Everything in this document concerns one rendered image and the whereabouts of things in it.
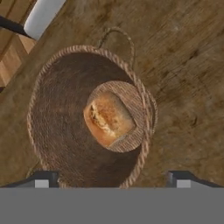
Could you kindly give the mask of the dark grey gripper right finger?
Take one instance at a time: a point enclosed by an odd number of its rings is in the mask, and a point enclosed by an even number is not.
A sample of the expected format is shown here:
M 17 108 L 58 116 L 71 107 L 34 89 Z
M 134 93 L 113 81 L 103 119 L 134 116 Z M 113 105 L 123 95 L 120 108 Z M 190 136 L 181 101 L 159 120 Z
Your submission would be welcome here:
M 201 186 L 221 188 L 221 185 L 197 178 L 189 171 L 168 171 L 167 186 L 171 188 L 196 188 Z

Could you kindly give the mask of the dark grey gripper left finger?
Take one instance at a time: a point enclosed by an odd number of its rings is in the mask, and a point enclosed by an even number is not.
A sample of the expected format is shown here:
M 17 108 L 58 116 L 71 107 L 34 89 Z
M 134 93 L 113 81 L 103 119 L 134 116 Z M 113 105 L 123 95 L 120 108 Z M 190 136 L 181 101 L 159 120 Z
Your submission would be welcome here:
M 12 187 L 58 188 L 59 174 L 56 171 L 35 171 L 29 178 L 3 186 Z

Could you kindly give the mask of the brown woven wicker basket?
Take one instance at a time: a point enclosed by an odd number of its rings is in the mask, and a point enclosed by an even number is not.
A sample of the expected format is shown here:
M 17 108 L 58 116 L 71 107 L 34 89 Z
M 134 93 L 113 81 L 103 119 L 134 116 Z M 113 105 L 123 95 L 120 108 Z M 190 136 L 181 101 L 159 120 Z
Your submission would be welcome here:
M 58 172 L 61 187 L 129 188 L 139 177 L 151 149 L 158 107 L 133 64 L 101 45 L 72 45 L 40 70 L 27 115 L 29 138 L 42 168 Z M 104 92 L 116 94 L 136 123 L 111 147 L 96 141 L 83 115 Z

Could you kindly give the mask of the golden brown bread loaf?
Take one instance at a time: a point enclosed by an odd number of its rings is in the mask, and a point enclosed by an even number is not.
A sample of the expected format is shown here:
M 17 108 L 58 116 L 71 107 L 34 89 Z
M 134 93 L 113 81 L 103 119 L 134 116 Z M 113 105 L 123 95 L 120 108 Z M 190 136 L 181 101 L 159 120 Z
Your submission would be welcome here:
M 111 147 L 136 128 L 130 112 L 112 92 L 95 97 L 84 108 L 83 115 L 91 134 L 104 147 Z

